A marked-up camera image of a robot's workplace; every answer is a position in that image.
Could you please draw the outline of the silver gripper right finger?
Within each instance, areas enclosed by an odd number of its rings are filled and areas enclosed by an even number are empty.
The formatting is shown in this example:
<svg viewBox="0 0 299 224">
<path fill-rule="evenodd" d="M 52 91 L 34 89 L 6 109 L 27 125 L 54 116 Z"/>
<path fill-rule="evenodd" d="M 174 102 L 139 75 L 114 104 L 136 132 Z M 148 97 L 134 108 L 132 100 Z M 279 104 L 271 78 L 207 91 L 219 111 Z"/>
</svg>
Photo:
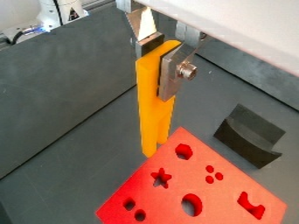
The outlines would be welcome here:
<svg viewBox="0 0 299 224">
<path fill-rule="evenodd" d="M 207 35 L 194 28 L 176 30 L 175 36 L 182 43 L 162 57 L 158 96 L 164 102 L 176 95 L 183 81 L 196 76 L 192 58 L 207 41 Z"/>
</svg>

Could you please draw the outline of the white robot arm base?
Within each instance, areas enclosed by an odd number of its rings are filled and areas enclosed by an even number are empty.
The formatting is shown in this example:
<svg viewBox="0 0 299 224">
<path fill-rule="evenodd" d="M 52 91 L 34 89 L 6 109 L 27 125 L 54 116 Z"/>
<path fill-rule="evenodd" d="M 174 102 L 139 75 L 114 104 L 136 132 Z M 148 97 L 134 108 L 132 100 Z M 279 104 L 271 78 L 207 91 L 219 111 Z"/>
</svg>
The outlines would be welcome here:
<svg viewBox="0 0 299 224">
<path fill-rule="evenodd" d="M 39 0 L 39 3 L 42 9 L 36 19 L 3 30 L 0 43 L 16 45 L 90 14 L 83 9 L 80 0 Z"/>
</svg>

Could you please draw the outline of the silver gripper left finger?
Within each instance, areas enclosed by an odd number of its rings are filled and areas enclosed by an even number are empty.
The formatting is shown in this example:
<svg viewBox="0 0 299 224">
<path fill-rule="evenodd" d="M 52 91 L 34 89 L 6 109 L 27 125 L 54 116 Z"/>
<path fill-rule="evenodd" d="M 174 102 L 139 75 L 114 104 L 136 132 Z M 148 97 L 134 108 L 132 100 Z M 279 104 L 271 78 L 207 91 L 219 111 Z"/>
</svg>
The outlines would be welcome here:
<svg viewBox="0 0 299 224">
<path fill-rule="evenodd" d="M 135 34 L 135 54 L 146 56 L 164 42 L 164 35 L 156 30 L 155 18 L 150 7 L 126 14 Z"/>
</svg>

